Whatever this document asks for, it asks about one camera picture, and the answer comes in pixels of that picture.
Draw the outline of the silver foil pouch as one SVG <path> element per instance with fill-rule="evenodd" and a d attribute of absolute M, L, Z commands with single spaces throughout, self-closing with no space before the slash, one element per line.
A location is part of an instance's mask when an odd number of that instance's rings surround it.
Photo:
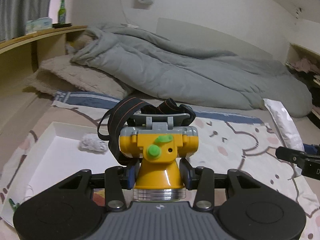
<path fill-rule="evenodd" d="M 304 145 L 298 129 L 287 109 L 280 101 L 263 99 L 285 147 L 304 152 Z"/>

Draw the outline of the yellow headlamp with black strap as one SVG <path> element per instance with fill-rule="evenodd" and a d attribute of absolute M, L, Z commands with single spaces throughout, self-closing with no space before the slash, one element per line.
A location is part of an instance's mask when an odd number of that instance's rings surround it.
<path fill-rule="evenodd" d="M 120 165 L 137 162 L 128 181 L 137 201 L 168 202 L 185 198 L 185 185 L 177 164 L 199 148 L 196 114 L 173 99 L 155 107 L 135 96 L 125 98 L 102 117 L 108 134 L 98 137 Z"/>

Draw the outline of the white grey yarn ball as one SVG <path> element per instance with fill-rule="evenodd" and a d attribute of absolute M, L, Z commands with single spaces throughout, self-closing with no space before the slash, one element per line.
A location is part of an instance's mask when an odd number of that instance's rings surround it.
<path fill-rule="evenodd" d="M 79 142 L 79 149 L 82 151 L 103 154 L 107 152 L 108 147 L 96 134 L 88 133 L 81 138 Z"/>

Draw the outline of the green plastic clothespin with cord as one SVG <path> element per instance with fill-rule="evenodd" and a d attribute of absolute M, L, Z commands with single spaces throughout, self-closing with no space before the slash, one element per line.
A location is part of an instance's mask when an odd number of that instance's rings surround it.
<path fill-rule="evenodd" d="M 11 198 L 9 198 L 9 204 L 14 212 L 20 207 L 20 204 L 18 202 L 15 203 Z"/>

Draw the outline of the white shallow cardboard tray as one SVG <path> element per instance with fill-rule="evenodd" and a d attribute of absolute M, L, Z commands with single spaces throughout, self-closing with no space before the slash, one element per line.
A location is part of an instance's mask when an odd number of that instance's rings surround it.
<path fill-rule="evenodd" d="M 94 127 L 52 122 L 8 181 L 1 201 L 1 218 L 12 226 L 11 203 L 21 204 L 80 170 L 89 169 L 96 174 L 117 166 L 110 151 L 92 153 L 79 147 L 84 135 L 96 132 Z"/>

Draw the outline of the wooden side shelf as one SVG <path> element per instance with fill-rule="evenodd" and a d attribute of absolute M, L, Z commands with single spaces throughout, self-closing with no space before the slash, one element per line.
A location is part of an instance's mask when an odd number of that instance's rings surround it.
<path fill-rule="evenodd" d="M 312 95 L 310 118 L 319 119 L 319 52 L 291 43 L 286 58 L 290 72 L 302 81 Z"/>

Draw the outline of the grey quilted duvet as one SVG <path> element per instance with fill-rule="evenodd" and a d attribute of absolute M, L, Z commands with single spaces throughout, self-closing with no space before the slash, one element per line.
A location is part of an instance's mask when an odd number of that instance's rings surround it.
<path fill-rule="evenodd" d="M 93 40 L 72 57 L 155 98 L 206 107 L 252 110 L 280 101 L 301 118 L 312 110 L 307 86 L 276 60 L 240 57 L 174 43 L 143 29 L 113 23 L 89 26 Z"/>

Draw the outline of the beige fleece blanket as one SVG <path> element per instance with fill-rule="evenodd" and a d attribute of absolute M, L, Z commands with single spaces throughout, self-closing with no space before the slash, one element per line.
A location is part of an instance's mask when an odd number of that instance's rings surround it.
<path fill-rule="evenodd" d="M 134 89 L 112 75 L 71 62 L 70 55 L 42 61 L 38 70 L 26 79 L 26 85 L 39 92 L 55 95 L 66 92 L 95 92 L 123 99 Z"/>

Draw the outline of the plush toy under duvet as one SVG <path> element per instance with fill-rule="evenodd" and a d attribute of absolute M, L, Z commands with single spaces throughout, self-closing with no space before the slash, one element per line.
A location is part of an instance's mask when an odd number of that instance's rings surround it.
<path fill-rule="evenodd" d="M 80 50 L 94 41 L 94 38 L 89 35 L 81 35 L 73 42 L 73 48 L 76 50 Z"/>

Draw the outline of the wooden headboard shelf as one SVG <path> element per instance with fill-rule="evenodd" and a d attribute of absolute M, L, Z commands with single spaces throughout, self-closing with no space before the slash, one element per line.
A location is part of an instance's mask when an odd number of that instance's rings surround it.
<path fill-rule="evenodd" d="M 1 43 L 1 90 L 22 89 L 25 78 L 42 61 L 66 55 L 66 42 L 79 37 L 85 25 L 46 29 Z"/>

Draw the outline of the black tray on shelf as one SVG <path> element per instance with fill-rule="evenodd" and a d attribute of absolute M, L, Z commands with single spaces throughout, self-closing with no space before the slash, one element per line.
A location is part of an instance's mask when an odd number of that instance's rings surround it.
<path fill-rule="evenodd" d="M 69 28 L 71 27 L 72 24 L 71 23 L 54 23 L 52 24 L 52 27 L 55 29 L 59 29 L 59 28 Z"/>

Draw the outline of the green glass bottle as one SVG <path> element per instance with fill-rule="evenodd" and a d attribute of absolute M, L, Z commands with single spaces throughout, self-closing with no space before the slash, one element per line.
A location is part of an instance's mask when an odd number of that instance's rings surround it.
<path fill-rule="evenodd" d="M 60 1 L 60 8 L 58 10 L 58 24 L 66 23 L 66 7 L 65 0 Z"/>

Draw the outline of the tissue box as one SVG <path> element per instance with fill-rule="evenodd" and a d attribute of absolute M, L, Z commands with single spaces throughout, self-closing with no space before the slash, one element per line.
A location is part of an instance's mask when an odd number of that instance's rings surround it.
<path fill-rule="evenodd" d="M 29 20 L 25 24 L 25 35 L 32 34 L 41 30 L 50 29 L 52 28 L 52 24 L 52 19 L 49 17 Z"/>

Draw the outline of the grey curtain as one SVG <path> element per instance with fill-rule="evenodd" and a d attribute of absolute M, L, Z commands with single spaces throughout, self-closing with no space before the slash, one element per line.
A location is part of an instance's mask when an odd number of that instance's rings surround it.
<path fill-rule="evenodd" d="M 30 20 L 47 17 L 50 0 L 1 0 L 1 41 L 25 35 Z"/>

